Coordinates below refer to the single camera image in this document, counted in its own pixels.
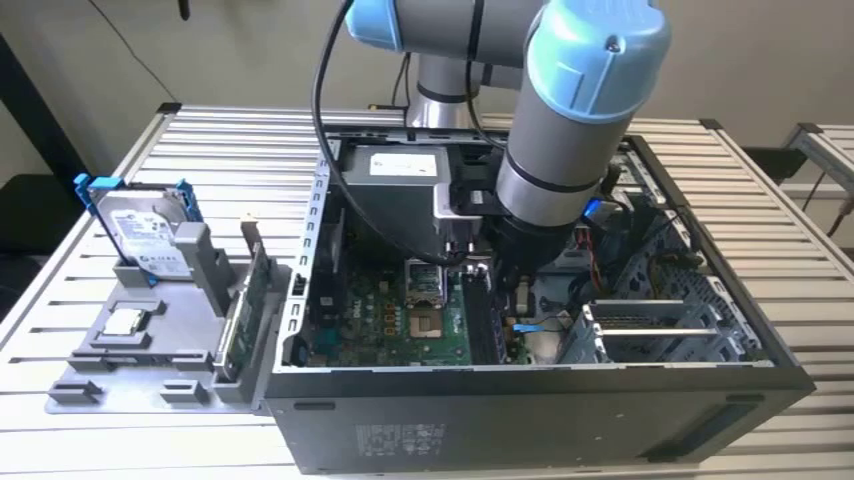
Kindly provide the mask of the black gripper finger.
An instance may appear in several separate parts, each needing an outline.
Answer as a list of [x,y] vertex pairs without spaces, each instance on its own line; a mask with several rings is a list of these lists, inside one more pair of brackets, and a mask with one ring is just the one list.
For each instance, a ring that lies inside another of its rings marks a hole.
[[531,278],[522,277],[510,295],[510,313],[513,316],[534,315],[534,293],[531,291]]

